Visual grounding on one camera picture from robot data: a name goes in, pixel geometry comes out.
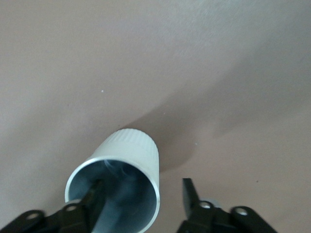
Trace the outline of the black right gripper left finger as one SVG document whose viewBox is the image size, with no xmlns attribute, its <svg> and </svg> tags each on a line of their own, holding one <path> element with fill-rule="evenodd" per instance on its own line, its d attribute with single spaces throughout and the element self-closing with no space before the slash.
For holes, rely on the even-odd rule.
<svg viewBox="0 0 311 233">
<path fill-rule="evenodd" d="M 29 210 L 0 229 L 0 233 L 92 233 L 106 203 L 104 180 L 96 180 L 83 198 L 50 216 Z"/>
</svg>

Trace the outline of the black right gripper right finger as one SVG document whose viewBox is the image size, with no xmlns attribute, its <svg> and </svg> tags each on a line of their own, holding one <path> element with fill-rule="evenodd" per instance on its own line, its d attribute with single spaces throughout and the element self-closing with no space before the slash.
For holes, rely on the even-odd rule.
<svg viewBox="0 0 311 233">
<path fill-rule="evenodd" d="M 235 206 L 226 212 L 200 199 L 192 179 L 184 178 L 182 184 L 187 219 L 176 233 L 278 233 L 253 209 Z"/>
</svg>

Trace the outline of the white ceramic mug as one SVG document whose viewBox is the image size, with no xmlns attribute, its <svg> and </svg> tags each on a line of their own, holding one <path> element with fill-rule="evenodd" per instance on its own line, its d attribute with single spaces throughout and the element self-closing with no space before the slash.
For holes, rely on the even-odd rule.
<svg viewBox="0 0 311 233">
<path fill-rule="evenodd" d="M 137 129 L 111 134 L 70 175 L 65 201 L 82 199 L 103 179 L 106 203 L 92 233 L 144 233 L 160 208 L 159 153 L 153 139 Z"/>
</svg>

